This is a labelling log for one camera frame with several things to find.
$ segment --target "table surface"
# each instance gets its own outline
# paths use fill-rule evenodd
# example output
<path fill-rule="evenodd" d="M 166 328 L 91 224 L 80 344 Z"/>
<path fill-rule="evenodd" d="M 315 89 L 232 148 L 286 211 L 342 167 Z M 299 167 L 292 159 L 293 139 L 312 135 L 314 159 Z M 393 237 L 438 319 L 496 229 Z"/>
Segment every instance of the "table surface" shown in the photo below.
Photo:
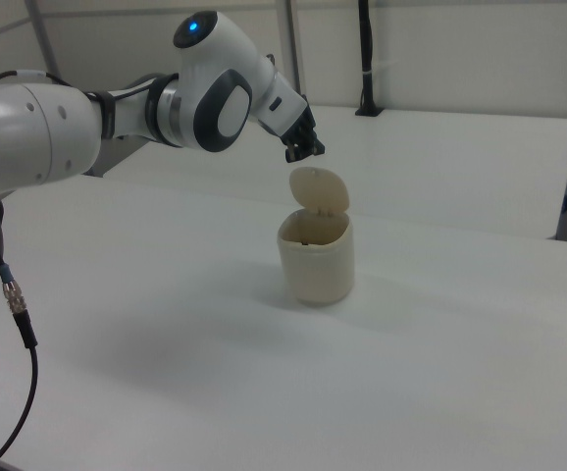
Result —
<path fill-rule="evenodd" d="M 327 153 L 298 165 L 334 170 L 351 212 L 513 236 L 556 234 L 567 184 L 567 120 L 383 111 L 361 118 L 313 107 Z M 220 154 L 150 143 L 107 179 L 294 203 L 274 136 L 248 123 Z"/>
<path fill-rule="evenodd" d="M 25 470 L 567 470 L 567 243 L 353 216 L 356 285 L 287 292 L 295 208 L 78 177 L 5 200 L 39 340 Z M 27 352 L 0 293 L 0 445 Z"/>

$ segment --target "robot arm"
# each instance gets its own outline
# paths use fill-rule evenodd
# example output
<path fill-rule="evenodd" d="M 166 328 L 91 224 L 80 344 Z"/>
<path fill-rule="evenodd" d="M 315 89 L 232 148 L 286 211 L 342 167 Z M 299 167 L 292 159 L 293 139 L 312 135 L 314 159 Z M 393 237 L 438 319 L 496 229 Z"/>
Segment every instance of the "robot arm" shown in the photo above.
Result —
<path fill-rule="evenodd" d="M 250 115 L 287 146 L 288 162 L 325 151 L 305 98 L 227 17 L 217 12 L 189 17 L 174 44 L 178 74 L 95 94 L 103 110 L 103 137 L 138 134 L 219 152 L 235 142 Z"/>
<path fill-rule="evenodd" d="M 127 90 L 0 85 L 0 193 L 85 172 L 101 138 L 141 135 L 219 152 L 235 142 L 249 115 L 282 140 L 288 162 L 324 153 L 305 98 L 227 17 L 189 17 L 174 44 L 177 74 Z M 35 78 L 38 72 L 17 75 Z"/>

